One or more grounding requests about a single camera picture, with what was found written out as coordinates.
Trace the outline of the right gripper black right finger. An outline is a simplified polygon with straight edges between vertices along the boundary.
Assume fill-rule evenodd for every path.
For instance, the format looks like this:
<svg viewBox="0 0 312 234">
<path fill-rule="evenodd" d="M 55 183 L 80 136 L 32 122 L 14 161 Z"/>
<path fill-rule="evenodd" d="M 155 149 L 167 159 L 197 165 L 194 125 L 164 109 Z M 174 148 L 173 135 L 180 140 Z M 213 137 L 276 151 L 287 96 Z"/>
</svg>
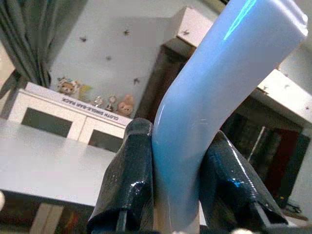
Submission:
<svg viewBox="0 0 312 234">
<path fill-rule="evenodd" d="M 202 160 L 199 200 L 208 227 L 260 231 L 288 225 L 254 168 L 222 131 Z"/>
</svg>

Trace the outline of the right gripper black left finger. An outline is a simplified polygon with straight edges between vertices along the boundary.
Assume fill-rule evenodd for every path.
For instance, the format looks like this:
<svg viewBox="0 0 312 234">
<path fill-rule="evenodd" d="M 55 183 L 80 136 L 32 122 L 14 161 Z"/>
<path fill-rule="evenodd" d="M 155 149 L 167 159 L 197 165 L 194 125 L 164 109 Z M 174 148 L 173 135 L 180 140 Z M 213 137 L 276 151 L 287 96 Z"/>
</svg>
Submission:
<svg viewBox="0 0 312 234">
<path fill-rule="evenodd" d="M 127 125 L 122 145 L 104 173 L 87 223 L 89 234 L 152 230 L 152 129 L 152 123 L 143 118 L 135 118 Z"/>
</svg>

